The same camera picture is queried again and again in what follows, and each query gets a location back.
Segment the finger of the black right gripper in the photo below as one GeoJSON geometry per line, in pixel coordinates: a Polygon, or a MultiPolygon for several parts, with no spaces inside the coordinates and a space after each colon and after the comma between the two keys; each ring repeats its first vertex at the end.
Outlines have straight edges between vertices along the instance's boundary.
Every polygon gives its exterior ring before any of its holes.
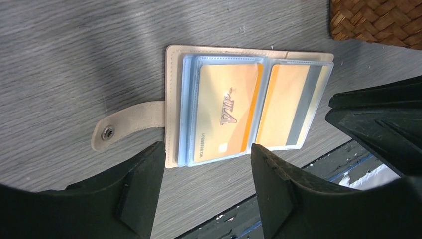
{"type": "Polygon", "coordinates": [[[325,120],[400,176],[422,174],[421,76],[333,95],[325,120]]]}

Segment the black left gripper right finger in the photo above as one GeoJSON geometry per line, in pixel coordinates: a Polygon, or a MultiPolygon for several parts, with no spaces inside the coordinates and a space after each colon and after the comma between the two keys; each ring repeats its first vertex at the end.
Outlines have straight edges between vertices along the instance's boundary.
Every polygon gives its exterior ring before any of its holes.
{"type": "Polygon", "coordinates": [[[419,239],[422,236],[422,179],[403,177],[356,190],[312,175],[259,144],[251,149],[257,193],[274,180],[290,182],[297,207],[284,218],[271,209],[266,239],[419,239]]]}

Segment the beige leather card holder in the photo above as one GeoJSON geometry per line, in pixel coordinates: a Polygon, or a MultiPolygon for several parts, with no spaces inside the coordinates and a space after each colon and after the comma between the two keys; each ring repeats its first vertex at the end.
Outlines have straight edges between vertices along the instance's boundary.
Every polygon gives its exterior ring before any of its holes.
{"type": "Polygon", "coordinates": [[[170,45],[165,99],[100,120],[98,152],[144,129],[165,129],[167,168],[193,167],[251,152],[303,146],[333,69],[334,55],[170,45]]]}

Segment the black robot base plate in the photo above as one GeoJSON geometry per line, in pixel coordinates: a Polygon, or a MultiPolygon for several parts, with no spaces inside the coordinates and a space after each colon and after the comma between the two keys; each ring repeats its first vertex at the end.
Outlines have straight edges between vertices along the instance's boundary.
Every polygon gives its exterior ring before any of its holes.
{"type": "MultiPolygon", "coordinates": [[[[372,177],[383,163],[354,140],[312,161],[302,169],[332,183],[349,186],[364,185],[360,180],[372,177]]],[[[294,189],[290,182],[274,180],[257,185],[257,193],[214,218],[179,235],[180,239],[262,239],[264,223],[272,216],[271,209],[284,218],[297,207],[289,193],[294,189]]]]}

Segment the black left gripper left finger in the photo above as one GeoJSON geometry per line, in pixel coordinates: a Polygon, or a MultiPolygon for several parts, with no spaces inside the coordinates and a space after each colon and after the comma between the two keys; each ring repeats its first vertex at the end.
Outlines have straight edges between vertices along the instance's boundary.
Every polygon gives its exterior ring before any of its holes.
{"type": "Polygon", "coordinates": [[[148,239],[165,164],[155,142],[132,158],[64,190],[0,187],[3,239],[148,239]]]}

